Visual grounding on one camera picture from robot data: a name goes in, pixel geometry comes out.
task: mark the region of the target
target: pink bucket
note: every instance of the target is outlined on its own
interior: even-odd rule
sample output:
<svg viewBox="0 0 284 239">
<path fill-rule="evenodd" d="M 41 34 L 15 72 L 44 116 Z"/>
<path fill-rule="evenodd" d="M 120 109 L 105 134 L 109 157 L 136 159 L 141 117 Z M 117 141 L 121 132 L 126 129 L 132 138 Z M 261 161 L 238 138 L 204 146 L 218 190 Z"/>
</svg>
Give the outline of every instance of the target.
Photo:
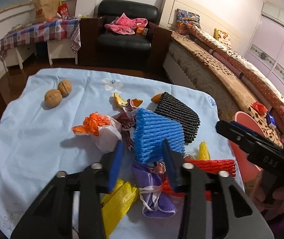
<svg viewBox="0 0 284 239">
<path fill-rule="evenodd" d="M 259 133 L 260 135 L 265 136 L 264 132 L 262 131 L 258 123 L 250 115 L 246 114 L 245 112 L 236 112 L 233 117 L 233 120 Z M 255 179 L 258 172 L 261 169 L 255 164 L 252 164 L 249 161 L 247 161 L 248 154 L 240 150 L 237 144 L 233 143 L 232 141 L 229 141 L 229 142 L 235 154 L 236 161 L 238 164 L 238 168 L 240 169 L 240 175 L 242 177 L 243 182 L 248 182 L 248 181 Z"/>
</svg>

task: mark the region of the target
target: metal screw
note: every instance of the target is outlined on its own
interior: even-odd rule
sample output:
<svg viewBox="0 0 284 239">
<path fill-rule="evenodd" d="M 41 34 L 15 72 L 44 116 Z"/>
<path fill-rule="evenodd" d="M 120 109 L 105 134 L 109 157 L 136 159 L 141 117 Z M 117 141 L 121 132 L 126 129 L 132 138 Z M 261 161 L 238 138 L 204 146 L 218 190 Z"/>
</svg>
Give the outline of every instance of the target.
<svg viewBox="0 0 284 239">
<path fill-rule="evenodd" d="M 66 172 L 65 171 L 59 171 L 59 172 L 57 172 L 57 177 L 58 178 L 64 178 L 64 177 L 66 177 Z"/>
<path fill-rule="evenodd" d="M 95 170 L 101 169 L 102 168 L 102 164 L 101 163 L 94 163 L 94 164 L 91 165 L 91 168 L 95 169 Z"/>
<path fill-rule="evenodd" d="M 194 168 L 194 164 L 191 163 L 184 163 L 183 165 L 184 169 L 193 169 Z"/>
<path fill-rule="evenodd" d="M 221 177 L 228 177 L 229 173 L 227 171 L 220 171 L 219 172 L 219 176 L 221 176 Z"/>
</svg>

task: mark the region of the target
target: person's hand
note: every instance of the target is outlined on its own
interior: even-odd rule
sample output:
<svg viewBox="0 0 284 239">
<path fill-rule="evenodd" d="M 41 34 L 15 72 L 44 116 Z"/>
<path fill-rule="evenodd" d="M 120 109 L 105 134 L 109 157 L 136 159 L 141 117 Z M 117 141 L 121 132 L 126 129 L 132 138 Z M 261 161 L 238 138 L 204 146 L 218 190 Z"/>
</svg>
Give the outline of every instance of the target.
<svg viewBox="0 0 284 239">
<path fill-rule="evenodd" d="M 263 171 L 260 171 L 256 177 L 256 183 L 250 195 L 250 198 L 259 212 L 268 210 L 267 214 L 264 216 L 265 220 L 268 221 L 284 213 L 284 187 L 278 188 L 274 191 L 274 204 L 265 204 L 263 203 L 263 201 L 265 200 L 266 195 L 260 186 L 262 182 L 262 176 Z"/>
</svg>

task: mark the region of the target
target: walnut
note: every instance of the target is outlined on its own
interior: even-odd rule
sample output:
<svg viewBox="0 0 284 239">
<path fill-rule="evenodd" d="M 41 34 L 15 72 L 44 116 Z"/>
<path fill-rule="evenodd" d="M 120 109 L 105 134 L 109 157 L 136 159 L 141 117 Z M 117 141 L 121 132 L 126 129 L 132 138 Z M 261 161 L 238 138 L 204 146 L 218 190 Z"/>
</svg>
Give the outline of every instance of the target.
<svg viewBox="0 0 284 239">
<path fill-rule="evenodd" d="M 44 101 L 48 107 L 54 108 L 62 101 L 62 94 L 59 90 L 52 89 L 45 94 Z"/>
<path fill-rule="evenodd" d="M 72 91 L 72 84 L 68 80 L 62 80 L 58 84 L 58 90 L 61 92 L 63 97 L 66 97 Z"/>
</svg>

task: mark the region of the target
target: black leather armchair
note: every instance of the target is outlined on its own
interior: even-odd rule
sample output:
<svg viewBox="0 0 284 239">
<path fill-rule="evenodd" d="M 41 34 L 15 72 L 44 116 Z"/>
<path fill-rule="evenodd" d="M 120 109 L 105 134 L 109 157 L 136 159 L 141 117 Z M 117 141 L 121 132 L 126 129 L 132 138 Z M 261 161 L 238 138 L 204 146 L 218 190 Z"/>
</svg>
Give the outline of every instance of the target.
<svg viewBox="0 0 284 239">
<path fill-rule="evenodd" d="M 125 13 L 131 19 L 146 18 L 149 31 L 121 35 L 108 31 L 104 24 Z M 163 72 L 163 62 L 172 31 L 156 24 L 159 12 L 155 6 L 124 0 L 103 0 L 98 17 L 80 21 L 82 66 L 122 68 L 145 72 Z"/>
</svg>

